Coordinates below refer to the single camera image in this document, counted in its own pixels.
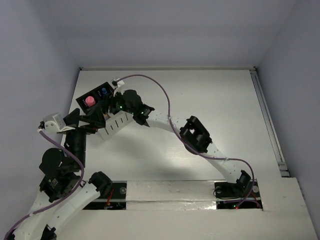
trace screw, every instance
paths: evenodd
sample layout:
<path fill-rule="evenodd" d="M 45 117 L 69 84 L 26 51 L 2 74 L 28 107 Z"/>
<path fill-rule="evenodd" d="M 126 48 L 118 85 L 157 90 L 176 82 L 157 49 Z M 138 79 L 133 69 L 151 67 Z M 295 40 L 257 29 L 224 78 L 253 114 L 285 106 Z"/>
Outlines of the screw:
<path fill-rule="evenodd" d="M 121 194 L 126 194 L 126 192 L 127 192 L 127 189 L 125 187 L 121 187 L 120 188 L 120 193 Z"/>
<path fill-rule="evenodd" d="M 217 186 L 217 187 L 215 188 L 215 192 L 216 192 L 217 194 L 222 193 L 221 187 L 220 187 L 220 186 Z"/>
<path fill-rule="evenodd" d="M 259 187 L 258 186 L 253 186 L 252 191 L 254 193 L 258 193 L 259 192 Z"/>

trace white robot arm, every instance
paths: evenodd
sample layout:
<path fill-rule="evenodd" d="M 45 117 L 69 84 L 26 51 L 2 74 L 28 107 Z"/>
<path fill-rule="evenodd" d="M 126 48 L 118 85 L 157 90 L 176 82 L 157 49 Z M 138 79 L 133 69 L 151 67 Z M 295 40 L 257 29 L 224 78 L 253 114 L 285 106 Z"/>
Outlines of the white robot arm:
<path fill-rule="evenodd" d="M 132 114 L 133 120 L 140 125 L 175 133 L 189 152 L 209 161 L 224 176 L 234 192 L 244 197 L 249 189 L 251 177 L 218 150 L 206 128 L 195 116 L 183 119 L 163 114 L 142 103 L 135 90 L 126 90 L 121 93 L 123 81 L 117 80 L 114 85 L 117 86 L 116 89 L 104 83 L 77 99 L 85 115 L 80 115 L 78 108 L 65 118 L 58 113 L 51 114 L 43 118 L 41 130 L 45 129 L 47 133 L 66 134 L 64 147 L 84 167 L 86 135 L 94 134 L 98 129 L 106 127 L 104 114 L 115 115 L 124 111 Z M 88 125 L 79 127 L 79 121 L 86 122 Z M 50 148 L 44 153 L 39 166 L 45 174 L 40 184 L 40 192 L 27 218 L 9 232 L 4 240 L 55 240 L 66 223 L 87 204 L 100 196 L 104 198 L 109 196 L 112 181 L 104 173 L 96 172 L 88 183 L 76 189 L 67 200 L 39 212 L 40 209 L 48 208 L 61 200 L 81 180 L 75 175 L 81 169 L 79 164 L 74 161 L 74 157 L 70 157 L 61 149 Z"/>

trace pink button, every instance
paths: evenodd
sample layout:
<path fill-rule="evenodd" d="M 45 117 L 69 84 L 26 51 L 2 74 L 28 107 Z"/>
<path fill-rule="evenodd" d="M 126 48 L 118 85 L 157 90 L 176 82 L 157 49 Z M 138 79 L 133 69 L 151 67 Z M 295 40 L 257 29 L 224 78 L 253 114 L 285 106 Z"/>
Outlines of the pink button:
<path fill-rule="evenodd" d="M 93 96 L 88 96 L 86 99 L 85 99 L 85 103 L 89 106 L 89 107 L 92 107 L 93 105 L 96 104 L 96 101 L 94 99 Z"/>

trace white tabletop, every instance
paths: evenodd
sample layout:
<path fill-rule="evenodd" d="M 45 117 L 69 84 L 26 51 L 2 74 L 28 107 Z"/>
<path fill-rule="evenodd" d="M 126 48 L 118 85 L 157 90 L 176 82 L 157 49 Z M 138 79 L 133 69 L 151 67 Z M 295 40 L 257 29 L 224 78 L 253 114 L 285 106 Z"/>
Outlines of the white tabletop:
<path fill-rule="evenodd" d="M 172 116 L 198 117 L 220 151 L 247 160 L 257 178 L 281 177 L 248 70 L 81 71 L 70 110 L 79 107 L 76 98 L 84 93 L 134 73 L 159 81 L 170 97 Z M 152 81 L 129 78 L 124 89 L 136 90 L 145 104 L 167 113 L 165 95 Z M 237 165 L 250 172 L 243 163 Z M 85 171 L 86 179 L 103 171 L 114 181 L 224 179 L 205 159 L 186 151 L 174 134 L 135 122 L 108 141 L 88 136 Z"/>
<path fill-rule="evenodd" d="M 263 211 L 213 210 L 214 198 L 213 208 L 199 210 L 210 204 L 212 183 L 185 180 L 219 180 L 222 175 L 187 152 L 174 134 L 132 122 L 108 141 L 88 136 L 86 151 L 86 179 L 103 171 L 114 181 L 128 181 L 127 210 L 83 210 L 59 240 L 317 239 L 297 180 L 281 178 L 249 71 L 81 71 L 70 110 L 78 107 L 76 98 L 82 94 L 133 73 L 158 80 L 168 92 L 173 116 L 197 116 L 225 155 L 252 165 Z M 153 82 L 135 77 L 125 86 L 145 104 L 167 112 L 165 96 Z M 184 206 L 188 200 L 197 205 L 194 210 Z"/>

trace gray wall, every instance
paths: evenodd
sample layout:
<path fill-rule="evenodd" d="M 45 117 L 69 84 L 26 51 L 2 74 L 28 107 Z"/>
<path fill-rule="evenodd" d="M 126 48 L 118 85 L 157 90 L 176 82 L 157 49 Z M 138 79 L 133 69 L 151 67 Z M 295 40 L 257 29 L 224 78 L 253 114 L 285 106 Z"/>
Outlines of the gray wall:
<path fill-rule="evenodd" d="M 280 145 L 320 236 L 320 1 L 299 0 L 258 67 Z"/>
<path fill-rule="evenodd" d="M 82 67 L 252 67 L 296 0 L 45 1 Z"/>
<path fill-rule="evenodd" d="M 39 122 L 67 112 L 79 68 L 42 0 L 0 1 L 0 22 L 2 239 L 28 212 L 43 177 L 38 167 L 51 145 L 37 133 Z"/>

